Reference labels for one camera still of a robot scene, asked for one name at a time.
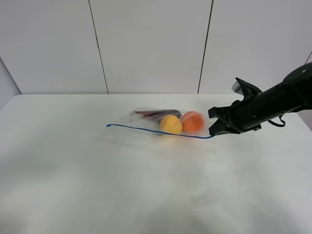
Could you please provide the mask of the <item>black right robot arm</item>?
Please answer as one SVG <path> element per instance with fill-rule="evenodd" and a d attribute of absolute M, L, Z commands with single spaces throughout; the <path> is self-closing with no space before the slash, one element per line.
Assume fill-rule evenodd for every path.
<path fill-rule="evenodd" d="M 244 98 L 234 101 L 230 106 L 208 110 L 209 118 L 217 119 L 209 127 L 210 135 L 257 131 L 263 122 L 284 127 L 285 121 L 278 124 L 272 119 L 312 108 L 312 64 L 307 63 L 295 69 L 281 83 L 264 92 L 239 78 L 232 90 Z"/>

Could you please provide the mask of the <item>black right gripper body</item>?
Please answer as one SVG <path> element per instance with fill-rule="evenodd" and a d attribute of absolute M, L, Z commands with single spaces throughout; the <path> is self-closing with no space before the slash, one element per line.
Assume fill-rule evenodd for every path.
<path fill-rule="evenodd" d="M 258 98 L 235 101 L 231 106 L 219 107 L 219 133 L 241 134 L 260 130 L 262 101 Z"/>

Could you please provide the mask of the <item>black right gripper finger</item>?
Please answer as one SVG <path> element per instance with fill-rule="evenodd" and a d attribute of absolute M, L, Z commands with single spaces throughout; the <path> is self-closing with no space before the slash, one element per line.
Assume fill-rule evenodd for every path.
<path fill-rule="evenodd" d="M 212 136 L 233 134 L 234 129 L 221 120 L 217 120 L 211 127 L 209 127 L 209 133 Z"/>
<path fill-rule="evenodd" d="M 212 107 L 208 110 L 209 118 L 217 118 L 221 121 L 228 121 L 230 119 L 230 106 L 226 107 Z"/>

